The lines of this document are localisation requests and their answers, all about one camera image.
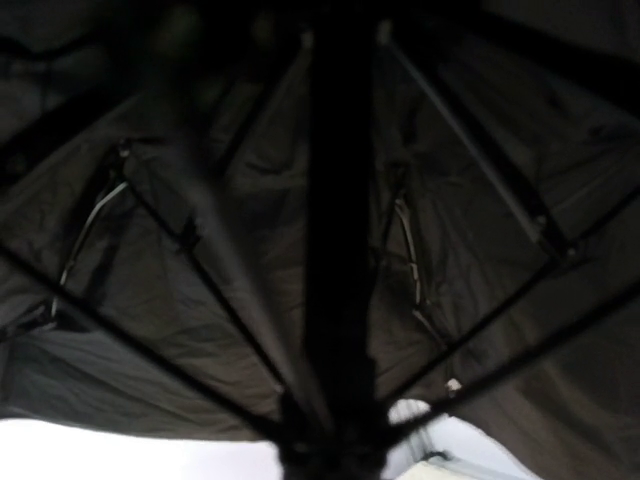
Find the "metal rod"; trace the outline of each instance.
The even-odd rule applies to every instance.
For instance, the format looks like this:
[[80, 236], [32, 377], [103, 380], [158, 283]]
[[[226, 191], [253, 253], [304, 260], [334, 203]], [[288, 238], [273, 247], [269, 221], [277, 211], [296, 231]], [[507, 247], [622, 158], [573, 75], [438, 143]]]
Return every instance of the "metal rod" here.
[[609, 223], [615, 220], [618, 215], [623, 213], [627, 208], [633, 205], [638, 201], [640, 197], [640, 187], [633, 188], [628, 194], [626, 194], [622, 199], [620, 199], [607, 213], [602, 215], [598, 220], [596, 220], [589, 228], [587, 228], [580, 235], [580, 240], [586, 240], [589, 237], [592, 237], [603, 228], [605, 228]]
[[133, 186], [131, 180], [126, 176], [120, 174], [120, 177], [126, 182], [129, 186], [129, 192], [138, 202], [138, 204], [147, 212], [147, 214], [156, 222], [158, 227], [171, 239], [173, 240], [178, 247], [181, 248], [183, 255], [187, 259], [187, 262], [195, 272], [196, 276], [200, 279], [200, 281], [207, 288], [209, 293], [216, 299], [222, 310], [225, 312], [232, 325], [236, 329], [236, 331], [240, 334], [242, 339], [251, 347], [253, 352], [258, 357], [260, 361], [261, 367], [265, 370], [265, 373], [268, 375], [271, 380], [274, 389], [278, 392], [281, 392], [282, 386], [284, 385], [284, 380], [280, 375], [280, 372], [273, 364], [267, 353], [264, 351], [260, 342], [256, 340], [251, 331], [247, 328], [245, 322], [242, 320], [236, 309], [231, 305], [231, 303], [227, 300], [222, 292], [221, 288], [218, 286], [216, 281], [211, 277], [206, 268], [200, 263], [198, 258], [193, 254], [190, 248], [185, 248], [182, 245], [182, 239], [180, 234], [171, 228], [171, 226], [162, 218], [162, 216], [158, 213], [158, 211], [144, 198], [144, 195], [140, 193], [140, 191]]
[[[93, 207], [93, 210], [91, 210], [91, 213], [89, 213], [89, 217], [84, 222], [84, 225], [82, 226], [82, 230], [80, 230], [80, 233], [78, 234], [78, 238], [76, 238], [76, 241], [73, 244], [73, 248], [71, 249], [69, 258], [65, 263], [62, 273], [60, 274], [60, 278], [58, 279], [58, 284], [61, 287], [64, 287], [65, 284], [67, 283], [67, 278], [69, 277], [69, 273], [71, 272], [71, 269], [74, 267], [76, 263], [78, 254], [80, 253], [80, 250], [84, 245], [84, 241], [86, 240], [87, 235], [89, 234], [89, 231], [93, 226], [94, 220], [96, 219], [96, 217], [98, 216], [102, 208], [111, 200], [113, 200], [115, 197], [117, 197], [118, 194], [120, 194], [120, 192], [122, 192], [125, 188], [127, 188], [127, 184], [125, 182], [122, 182], [119, 185], [117, 185], [113, 190], [107, 193], [107, 195], [105, 195], [105, 197], [102, 200], [96, 203], [96, 205]], [[53, 301], [51, 302], [51, 308], [49, 309], [49, 313], [52, 319], [56, 316], [57, 312], [58, 312], [58, 297], [54, 297]]]
[[558, 329], [544, 340], [524, 352], [507, 360], [495, 368], [480, 380], [476, 380], [459, 390], [455, 396], [441, 398], [431, 403], [431, 409], [423, 415], [403, 424], [390, 427], [388, 444], [397, 444], [402, 439], [411, 435], [414, 431], [427, 425], [440, 415], [465, 405], [482, 395], [487, 394], [505, 381], [522, 373], [529, 367], [533, 367], [544, 361], [549, 355], [555, 354], [579, 336], [600, 325], [602, 322], [629, 307], [640, 297], [640, 278], [634, 280], [626, 288], [597, 305], [590, 312], [578, 317], [577, 320], [568, 323]]
[[[215, 259], [219, 277], [233, 284], [241, 295], [233, 305], [242, 313], [249, 331], [260, 339], [262, 348], [280, 372], [295, 403], [310, 419], [314, 431], [329, 435], [333, 421], [317, 378], [306, 358], [300, 356], [293, 331], [276, 307], [253, 248], [247, 245], [246, 236], [240, 234], [240, 228], [234, 224], [235, 208], [231, 208], [220, 193], [221, 172], [211, 169], [211, 160], [216, 155], [209, 142], [202, 138], [198, 122], [193, 121], [198, 117], [199, 108], [194, 102], [183, 102], [183, 95], [171, 81], [166, 87], [174, 91], [174, 95], [164, 99], [166, 111], [173, 112], [170, 118], [173, 128], [162, 157], [175, 169], [181, 191], [195, 209], [201, 236], [199, 248], [207, 249]], [[270, 100], [265, 99], [265, 104], [269, 105]]]
[[411, 210], [409, 209], [409, 206], [407, 205], [407, 202], [404, 196], [400, 196], [396, 200], [396, 214], [400, 218], [400, 223], [402, 225], [402, 232], [403, 232], [403, 237], [405, 241], [405, 246], [407, 249], [407, 254], [409, 256], [409, 269], [411, 271], [411, 278], [413, 280], [413, 285], [414, 285], [415, 295], [414, 295], [414, 304], [413, 304], [413, 311], [412, 311], [413, 316], [418, 320], [418, 322], [420, 322], [420, 325], [422, 325], [427, 330], [431, 338], [438, 344], [438, 346], [441, 349], [446, 350], [447, 342], [444, 340], [442, 335], [440, 335], [440, 333], [437, 331], [432, 321], [426, 318], [425, 315], [422, 314], [422, 307], [425, 299], [422, 298], [423, 283], [421, 281], [421, 276], [420, 276], [421, 269], [418, 262], [416, 244], [413, 240], [413, 228], [412, 228], [413, 225], [411, 221]]
[[390, 51], [467, 147], [531, 241], [555, 258], [564, 258], [569, 243], [538, 192], [484, 125], [442, 81], [437, 65], [424, 60], [420, 51], [422, 44], [414, 38], [411, 26], [402, 24], [397, 30], [398, 44], [390, 42]]
[[[382, 272], [389, 260], [389, 257], [391, 256], [387, 251], [387, 248], [389, 237], [391, 236], [391, 229], [393, 227], [393, 220], [396, 218], [396, 201], [403, 194], [405, 188], [406, 168], [401, 169], [398, 177], [399, 178], [397, 178], [395, 182], [390, 182], [389, 200], [387, 205], [381, 209], [382, 215], [379, 219], [379, 231], [376, 232], [376, 236], [379, 236], [380, 243], [378, 245], [377, 242], [374, 242], [374, 244], [369, 248], [373, 251], [375, 258], [373, 280], [368, 294], [369, 298], [374, 294], [374, 291], [380, 282]], [[398, 260], [405, 261], [406, 259], [400, 255], [398, 256]]]
[[428, 13], [446, 19], [445, 28], [459, 26], [565, 78], [640, 119], [640, 65], [620, 56], [568, 43], [480, 9]]
[[26, 277], [29, 277], [34, 282], [46, 288], [52, 294], [66, 302], [66, 304], [70, 305], [78, 312], [80, 312], [83, 317], [79, 318], [79, 321], [83, 321], [96, 328], [99, 328], [105, 334], [110, 336], [114, 341], [122, 344], [124, 347], [136, 353], [138, 356], [154, 365], [158, 370], [162, 371], [168, 377], [171, 377], [176, 382], [188, 388], [198, 396], [204, 398], [205, 400], [208, 400], [212, 404], [217, 405], [229, 414], [243, 421], [248, 427], [250, 427], [256, 433], [264, 436], [266, 439], [278, 442], [283, 438], [281, 426], [275, 421], [250, 412], [222, 393], [217, 392], [209, 385], [206, 385], [201, 380], [198, 380], [182, 367], [174, 364], [161, 354], [157, 353], [151, 347], [144, 344], [142, 341], [131, 336], [128, 332], [119, 327], [112, 320], [96, 311], [84, 300], [76, 297], [75, 295], [67, 291], [64, 287], [61, 287], [56, 281], [47, 277], [36, 267], [31, 265], [27, 260], [23, 259], [20, 255], [18, 255], [16, 252], [2, 243], [0, 243], [0, 257], [4, 258], [7, 263], [12, 265], [16, 270], [20, 271]]

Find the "umbrella canopy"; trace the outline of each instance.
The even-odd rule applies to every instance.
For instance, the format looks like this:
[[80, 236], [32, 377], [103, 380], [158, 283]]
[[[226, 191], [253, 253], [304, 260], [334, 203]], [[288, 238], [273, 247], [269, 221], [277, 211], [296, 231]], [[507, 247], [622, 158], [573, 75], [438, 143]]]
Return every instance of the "umbrella canopy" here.
[[[195, 123], [206, 125], [204, 171], [225, 192], [227, 219], [226, 230], [212, 231], [194, 200], [198, 175], [185, 182], [174, 161], [163, 86], [135, 95], [99, 86], [113, 62], [99, 45], [78, 41], [98, 3], [2, 7], [2, 244], [226, 399], [278, 421], [280, 375], [290, 377], [278, 371], [277, 341], [265, 340], [263, 319], [276, 311], [287, 341], [303, 350], [313, 39], [304, 33], [283, 54], [284, 40], [263, 16], [252, 23], [261, 48], [177, 77], [189, 79], [185, 96], [207, 106]], [[545, 62], [526, 55], [535, 46], [527, 38], [505, 28], [512, 44], [500, 45], [497, 27], [493, 36], [481, 28], [509, 18], [633, 73], [640, 8], [622, 0], [482, 3], [498, 16], [478, 15], [477, 28], [446, 17], [417, 27], [398, 21], [391, 38], [381, 28], [372, 59], [368, 253], [378, 267], [367, 349], [376, 397], [388, 404], [464, 392], [640, 272], [637, 98], [619, 101], [622, 87], [593, 81], [619, 70], [591, 63], [591, 77], [579, 82], [549, 68], [554, 52]], [[414, 30], [429, 40], [419, 43]], [[430, 70], [423, 62], [431, 57], [438, 66]], [[562, 61], [580, 71], [581, 59]], [[344, 174], [339, 162], [332, 168]], [[332, 245], [341, 244], [342, 225]], [[247, 245], [229, 247], [227, 230], [242, 232]], [[234, 252], [249, 252], [243, 258], [260, 272], [268, 308], [255, 283], [230, 267]], [[543, 478], [637, 478], [639, 315], [635, 301], [456, 415]], [[1, 417], [155, 437], [260, 438], [81, 316], [0, 262]], [[421, 374], [483, 319], [490, 328]], [[254, 340], [266, 352], [256, 353]]]

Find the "umbrella rib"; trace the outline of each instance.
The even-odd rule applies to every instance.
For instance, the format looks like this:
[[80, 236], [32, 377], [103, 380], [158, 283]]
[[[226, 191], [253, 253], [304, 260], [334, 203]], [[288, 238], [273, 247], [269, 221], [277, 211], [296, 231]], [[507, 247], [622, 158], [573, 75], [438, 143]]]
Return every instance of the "umbrella rib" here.
[[71, 55], [87, 47], [98, 45], [95, 33], [84, 34], [69, 43], [50, 50], [32, 50], [18, 40], [0, 36], [0, 55], [13, 60], [26, 60], [32, 62], [48, 62]]
[[265, 127], [270, 114], [282, 103], [287, 90], [298, 79], [294, 73], [305, 63], [304, 49], [295, 48], [295, 45], [287, 45], [283, 49], [249, 112], [236, 128], [222, 155], [215, 160], [212, 168], [213, 175], [224, 178], [229, 174], [233, 169], [234, 161], [242, 157], [252, 144], [251, 140]]
[[455, 396], [446, 397], [431, 403], [428, 412], [402, 424], [390, 427], [386, 441], [389, 446], [395, 445], [417, 429], [422, 428], [440, 415], [466, 405], [487, 394], [505, 381], [522, 373], [529, 367], [544, 361], [549, 355], [575, 341], [578, 337], [600, 325], [614, 314], [629, 307], [640, 297], [640, 278], [636, 278], [623, 290], [600, 303], [577, 320], [548, 335], [537, 345], [505, 361], [480, 380], [463, 387]]
[[56, 281], [50, 279], [47, 275], [22, 258], [17, 252], [2, 243], [0, 243], [0, 257], [2, 257], [16, 270], [20, 271], [23, 275], [46, 288], [53, 295], [64, 300], [67, 305], [70, 305], [78, 312], [82, 313], [83, 317], [79, 319], [80, 321], [85, 321], [86, 323], [99, 328], [113, 340], [153, 364], [158, 370], [162, 371], [168, 377], [173, 378], [176, 382], [182, 384], [198, 396], [208, 400], [214, 405], [217, 405], [221, 409], [244, 422], [256, 433], [271, 441], [278, 442], [282, 439], [282, 430], [277, 422], [247, 410], [245, 407], [237, 404], [224, 394], [216, 391], [211, 386], [197, 379], [181, 366], [176, 365], [160, 353], [156, 352], [153, 348], [146, 345], [143, 341], [130, 335], [111, 319], [95, 310], [85, 300], [75, 296], [64, 287], [61, 287]]
[[[106, 95], [100, 87], [80, 93], [48, 111], [2, 144], [0, 159], [8, 162], [21, 157], [30, 171], [123, 101], [124, 98]], [[17, 180], [12, 175], [4, 174], [0, 178], [0, 188]]]
[[[615, 220], [629, 206], [638, 200], [640, 196], [640, 188], [636, 187], [617, 202], [609, 211], [602, 215], [599, 219], [587, 227], [584, 232], [578, 235], [575, 245], [585, 242], [589, 238], [602, 231], [609, 223]], [[561, 264], [554, 259], [548, 260], [540, 269], [538, 269], [520, 288], [507, 297], [501, 304], [487, 313], [473, 327], [471, 327], [459, 339], [449, 345], [449, 348], [430, 360], [424, 367], [418, 370], [414, 375], [405, 380], [401, 385], [389, 393], [383, 400], [385, 404], [390, 405], [400, 398], [404, 393], [418, 384], [427, 375], [436, 368], [450, 359], [462, 348], [468, 345], [474, 338], [491, 327], [502, 315], [506, 314], [516, 303], [522, 300], [531, 290], [538, 286], [542, 281], [549, 277], [554, 271], [560, 268]]]
[[480, 120], [442, 80], [435, 61], [420, 61], [410, 25], [398, 28], [389, 49], [442, 117], [507, 204], [527, 236], [545, 253], [564, 258], [569, 242], [529, 180], [515, 167]]
[[273, 364], [267, 353], [264, 351], [260, 343], [247, 328], [240, 314], [236, 311], [233, 305], [231, 305], [229, 300], [227, 300], [220, 286], [211, 277], [209, 272], [207, 272], [206, 268], [200, 263], [198, 258], [193, 254], [192, 250], [188, 247], [185, 247], [180, 234], [178, 234], [173, 230], [173, 228], [171, 228], [171, 226], [160, 215], [160, 213], [158, 213], [158, 211], [144, 198], [144, 195], [142, 195], [142, 193], [140, 193], [140, 191], [132, 184], [131, 180], [122, 173], [119, 173], [119, 176], [129, 186], [129, 192], [138, 202], [138, 204], [154, 220], [158, 227], [160, 227], [160, 229], [181, 248], [182, 253], [185, 255], [187, 262], [194, 270], [197, 277], [204, 284], [209, 293], [211, 293], [211, 295], [216, 299], [220, 307], [222, 307], [224, 312], [227, 314], [227, 317], [233, 324], [236, 331], [251, 347], [251, 349], [260, 360], [260, 365], [265, 370], [265, 373], [269, 376], [269, 379], [271, 380], [276, 391], [281, 391], [281, 386], [285, 384], [282, 375], [280, 374], [277, 367]]
[[442, 18], [447, 29], [458, 26], [493, 46], [514, 53], [586, 89], [635, 119], [640, 119], [640, 66], [620, 56], [600, 53], [548, 35], [500, 15], [474, 9], [424, 12]]
[[244, 306], [253, 313], [248, 326], [262, 339], [265, 351], [314, 429], [320, 435], [329, 434], [333, 419], [326, 399], [306, 358], [299, 355], [292, 331], [277, 311], [257, 259], [245, 244], [245, 237], [236, 231], [230, 218], [232, 212], [225, 208], [216, 180], [206, 168], [206, 159], [212, 156], [210, 151], [189, 129], [176, 129], [165, 155], [180, 169], [180, 181], [202, 224], [201, 242], [216, 256], [224, 275], [243, 285]]

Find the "bright sky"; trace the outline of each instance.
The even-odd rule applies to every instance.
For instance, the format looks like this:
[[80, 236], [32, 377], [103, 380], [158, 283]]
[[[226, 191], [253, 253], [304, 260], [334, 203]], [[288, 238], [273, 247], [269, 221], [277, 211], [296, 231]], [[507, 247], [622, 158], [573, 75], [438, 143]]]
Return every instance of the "bright sky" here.
[[444, 469], [420, 463], [402, 475], [398, 480], [467, 480], [469, 477], [448, 472]]
[[[460, 420], [438, 421], [430, 431], [438, 449], [449, 450], [471, 463], [517, 479], [535, 478], [528, 476], [501, 446]], [[277, 452], [267, 443], [150, 440], [33, 420], [0, 421], [0, 452], [3, 480], [277, 480], [281, 477]], [[407, 467], [406, 455], [395, 451], [390, 456], [385, 477], [396, 477]]]

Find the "umbrella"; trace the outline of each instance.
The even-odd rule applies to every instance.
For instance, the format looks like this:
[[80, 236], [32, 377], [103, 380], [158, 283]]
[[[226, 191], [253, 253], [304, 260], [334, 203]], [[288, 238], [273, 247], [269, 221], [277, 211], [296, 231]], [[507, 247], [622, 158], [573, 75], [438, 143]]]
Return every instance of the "umbrella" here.
[[71, 3], [0, 42], [3, 417], [366, 479], [455, 412], [545, 478], [637, 474], [635, 25]]

